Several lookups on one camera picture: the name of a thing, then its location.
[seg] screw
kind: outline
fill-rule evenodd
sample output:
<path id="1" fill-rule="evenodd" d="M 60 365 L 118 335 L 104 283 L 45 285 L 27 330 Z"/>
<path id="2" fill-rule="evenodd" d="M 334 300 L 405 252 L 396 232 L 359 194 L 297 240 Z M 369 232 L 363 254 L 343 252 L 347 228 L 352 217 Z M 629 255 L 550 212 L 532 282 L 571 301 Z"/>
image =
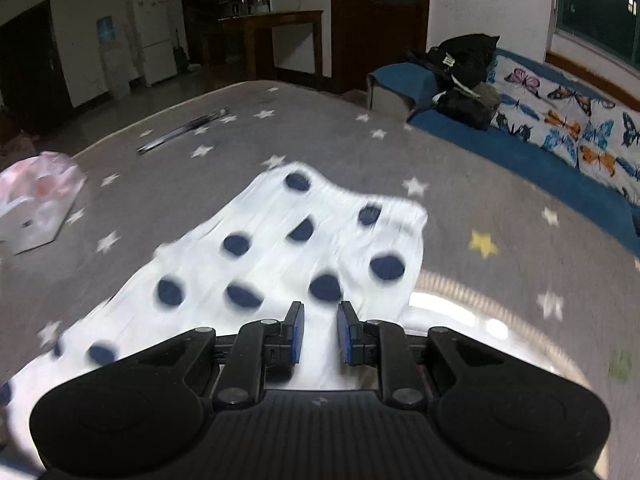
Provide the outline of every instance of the screw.
<path id="1" fill-rule="evenodd" d="M 249 394 L 242 388 L 225 388 L 218 394 L 218 398 L 225 404 L 240 404 L 249 398 Z"/>
<path id="2" fill-rule="evenodd" d="M 398 388 L 391 396 L 405 406 L 413 406 L 424 399 L 424 395 L 415 388 Z"/>

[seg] metal rod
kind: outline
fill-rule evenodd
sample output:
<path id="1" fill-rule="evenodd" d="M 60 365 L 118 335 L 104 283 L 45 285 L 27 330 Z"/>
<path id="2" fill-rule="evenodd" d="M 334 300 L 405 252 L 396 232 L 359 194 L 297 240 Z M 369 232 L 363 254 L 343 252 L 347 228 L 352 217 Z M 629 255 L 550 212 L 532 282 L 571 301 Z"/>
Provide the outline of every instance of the metal rod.
<path id="1" fill-rule="evenodd" d="M 212 114 L 203 115 L 202 117 L 198 117 L 189 123 L 184 124 L 183 126 L 179 126 L 175 130 L 170 131 L 163 136 L 158 137 L 155 140 L 151 140 L 146 143 L 144 146 L 141 146 L 136 150 L 139 155 L 144 155 L 147 152 L 150 152 L 152 149 L 157 148 L 161 144 L 164 144 L 168 140 L 175 139 L 176 137 L 180 137 L 181 135 L 190 132 L 191 130 L 195 130 L 204 124 L 210 123 L 211 121 L 215 121 L 216 119 L 221 119 L 229 115 L 229 108 L 222 108 L 219 112 L 214 112 Z"/>

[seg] butterfly print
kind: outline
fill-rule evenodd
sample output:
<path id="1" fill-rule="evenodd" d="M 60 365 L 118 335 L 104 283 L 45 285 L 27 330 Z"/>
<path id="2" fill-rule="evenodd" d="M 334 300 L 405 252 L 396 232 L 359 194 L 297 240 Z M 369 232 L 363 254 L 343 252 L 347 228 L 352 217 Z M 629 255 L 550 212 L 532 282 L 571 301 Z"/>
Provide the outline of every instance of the butterfly print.
<path id="1" fill-rule="evenodd" d="M 604 150 L 609 143 L 609 137 L 611 135 L 611 130 L 613 129 L 613 119 L 609 119 L 608 121 L 604 121 L 602 124 L 599 124 L 596 128 L 593 127 L 593 123 L 589 121 L 587 123 L 587 127 L 584 129 L 584 133 L 582 134 L 582 138 L 588 140 L 589 142 L 593 142 L 597 144 L 597 146 Z"/>
<path id="2" fill-rule="evenodd" d="M 640 130 L 638 130 L 634 120 L 628 113 L 622 112 L 622 120 L 625 123 L 625 132 L 622 134 L 622 145 L 630 148 L 635 142 L 637 146 L 638 142 L 640 142 Z"/>
<path id="3" fill-rule="evenodd" d="M 611 110 L 616 107 L 616 104 L 613 101 L 607 101 L 606 99 L 598 99 L 598 102 L 607 110 Z"/>
<path id="4" fill-rule="evenodd" d="M 548 152 L 553 151 L 556 146 L 564 146 L 569 153 L 569 157 L 575 162 L 575 140 L 571 136 L 565 136 L 557 128 L 551 128 L 549 134 L 542 143 L 542 149 Z"/>
<path id="5" fill-rule="evenodd" d="M 495 117 L 495 122 L 498 124 L 499 130 L 509 134 L 510 136 L 517 137 L 524 142 L 527 142 L 531 136 L 531 126 L 523 124 L 516 130 L 513 125 L 509 126 L 509 121 L 504 114 L 498 113 Z"/>
<path id="6" fill-rule="evenodd" d="M 504 80 L 506 82 L 522 86 L 527 92 L 532 93 L 538 99 L 540 99 L 540 95 L 538 95 L 540 79 L 527 74 L 526 70 L 523 70 L 521 68 L 514 68 L 513 72 L 505 77 Z"/>
<path id="7" fill-rule="evenodd" d="M 545 123 L 552 124 L 553 126 L 560 126 L 560 128 L 567 130 L 574 140 L 578 139 L 580 135 L 580 124 L 577 121 L 568 122 L 567 118 L 564 120 L 553 110 L 549 110 L 546 113 Z"/>
<path id="8" fill-rule="evenodd" d="M 620 168 L 625 170 L 625 173 L 628 174 L 628 176 L 640 182 L 640 168 L 632 166 L 621 156 L 616 157 L 616 162 L 620 165 Z"/>
<path id="9" fill-rule="evenodd" d="M 514 108 L 520 108 L 522 113 L 527 114 L 532 119 L 535 119 L 537 121 L 540 120 L 540 117 L 538 116 L 536 111 L 533 108 L 522 104 L 519 99 L 514 99 L 507 94 L 500 94 L 500 101 L 506 105 L 513 106 Z"/>
<path id="10" fill-rule="evenodd" d="M 632 189 L 631 191 L 634 194 L 633 196 L 631 196 L 631 194 L 626 190 L 626 187 L 623 187 L 622 196 L 625 197 L 626 200 L 628 202 L 631 202 L 633 205 L 640 205 L 640 195 L 636 193 L 635 189 Z"/>
<path id="11" fill-rule="evenodd" d="M 489 64 L 489 66 L 487 67 L 486 81 L 488 83 L 495 83 L 495 69 L 497 66 L 498 66 L 498 58 L 494 57 L 491 60 L 491 63 Z"/>
<path id="12" fill-rule="evenodd" d="M 575 99 L 582 111 L 591 117 L 591 99 L 578 93 L 573 88 L 560 85 L 552 92 L 549 92 L 546 96 L 554 101 Z"/>
<path id="13" fill-rule="evenodd" d="M 580 151 L 582 152 L 582 160 L 588 164 L 596 164 L 598 163 L 599 167 L 607 168 L 609 171 L 609 176 L 614 176 L 616 174 L 616 159 L 615 157 L 609 155 L 608 153 L 597 153 L 594 152 L 591 148 L 587 146 L 580 146 Z"/>

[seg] wooden table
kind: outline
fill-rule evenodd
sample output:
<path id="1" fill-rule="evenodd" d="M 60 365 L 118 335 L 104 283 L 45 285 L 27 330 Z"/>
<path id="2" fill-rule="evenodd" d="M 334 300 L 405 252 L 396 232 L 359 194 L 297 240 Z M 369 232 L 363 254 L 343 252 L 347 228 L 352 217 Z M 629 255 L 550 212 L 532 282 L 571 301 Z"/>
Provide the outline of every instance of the wooden table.
<path id="1" fill-rule="evenodd" d="M 285 12 L 268 12 L 219 20 L 223 27 L 240 30 L 244 34 L 246 51 L 246 69 L 249 79 L 256 79 L 256 31 L 293 25 L 311 23 L 314 35 L 314 65 L 318 85 L 322 85 L 322 10 L 288 10 Z"/>

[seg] window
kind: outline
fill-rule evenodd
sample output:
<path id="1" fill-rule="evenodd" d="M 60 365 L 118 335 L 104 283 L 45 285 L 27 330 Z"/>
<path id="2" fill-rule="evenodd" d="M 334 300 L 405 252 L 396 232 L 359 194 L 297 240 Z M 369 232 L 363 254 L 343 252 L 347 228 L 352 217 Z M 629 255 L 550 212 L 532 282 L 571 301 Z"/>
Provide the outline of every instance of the window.
<path id="1" fill-rule="evenodd" d="M 560 0 L 557 27 L 640 68 L 639 0 Z"/>

